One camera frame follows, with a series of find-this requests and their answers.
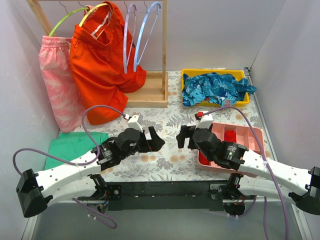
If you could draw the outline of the orange shorts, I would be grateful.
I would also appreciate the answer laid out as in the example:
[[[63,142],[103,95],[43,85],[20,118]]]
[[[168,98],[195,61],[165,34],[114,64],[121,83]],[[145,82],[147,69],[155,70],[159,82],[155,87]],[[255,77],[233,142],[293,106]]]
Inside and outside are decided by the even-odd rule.
[[[128,102],[127,93],[142,88],[147,72],[138,66],[133,70],[135,46],[132,35],[128,42],[132,50],[128,72],[124,73],[124,18],[112,2],[92,13],[82,27],[75,25],[70,47],[70,69],[83,105],[89,109],[91,125],[101,125],[120,116]]]

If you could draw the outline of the yellow hanger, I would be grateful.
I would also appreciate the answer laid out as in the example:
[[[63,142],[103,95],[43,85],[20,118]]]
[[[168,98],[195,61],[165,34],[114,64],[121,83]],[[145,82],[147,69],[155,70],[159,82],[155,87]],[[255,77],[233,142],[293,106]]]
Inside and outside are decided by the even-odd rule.
[[[82,20],[80,21],[80,23],[78,24],[79,27],[82,27],[83,24],[85,23],[85,21],[87,20],[87,18],[92,14],[94,13],[98,8],[101,8],[101,7],[104,7],[104,6],[108,6],[109,8],[109,13],[113,13],[113,10],[112,10],[112,6],[108,3],[108,2],[104,2],[104,3],[101,3],[101,4],[98,4],[96,6],[94,6],[93,8],[91,8],[85,15],[84,17],[82,18]]]

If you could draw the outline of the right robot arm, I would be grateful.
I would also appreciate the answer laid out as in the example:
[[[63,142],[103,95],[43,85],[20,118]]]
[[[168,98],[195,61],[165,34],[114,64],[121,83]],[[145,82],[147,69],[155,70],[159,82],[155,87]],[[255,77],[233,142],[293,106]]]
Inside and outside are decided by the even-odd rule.
[[[244,145],[222,141],[207,128],[183,125],[176,136],[178,148],[185,139],[189,149],[196,149],[223,169],[235,170],[226,186],[227,195],[237,199],[241,195],[258,195],[287,200],[298,209],[312,214],[320,213],[320,169],[292,167],[274,160]]]

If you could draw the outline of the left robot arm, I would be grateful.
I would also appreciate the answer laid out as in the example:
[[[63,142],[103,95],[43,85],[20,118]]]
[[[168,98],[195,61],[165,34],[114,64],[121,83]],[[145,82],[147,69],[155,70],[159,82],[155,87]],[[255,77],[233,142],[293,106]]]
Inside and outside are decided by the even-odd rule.
[[[84,155],[64,164],[34,172],[20,174],[16,187],[21,210],[25,218],[39,215],[47,207],[73,198],[82,201],[119,200],[115,187],[106,183],[101,172],[117,166],[135,153],[158,152],[165,141],[154,127],[148,128],[150,139],[144,130],[127,128],[117,137],[110,137]]]

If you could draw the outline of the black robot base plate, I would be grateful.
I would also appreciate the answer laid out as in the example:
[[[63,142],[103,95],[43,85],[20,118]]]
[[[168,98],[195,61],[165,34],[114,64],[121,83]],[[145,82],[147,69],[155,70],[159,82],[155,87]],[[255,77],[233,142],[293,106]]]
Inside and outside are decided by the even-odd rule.
[[[227,192],[226,180],[98,183],[92,195],[85,194],[78,200],[99,204],[102,213],[202,209],[240,216],[246,208],[245,197]]]

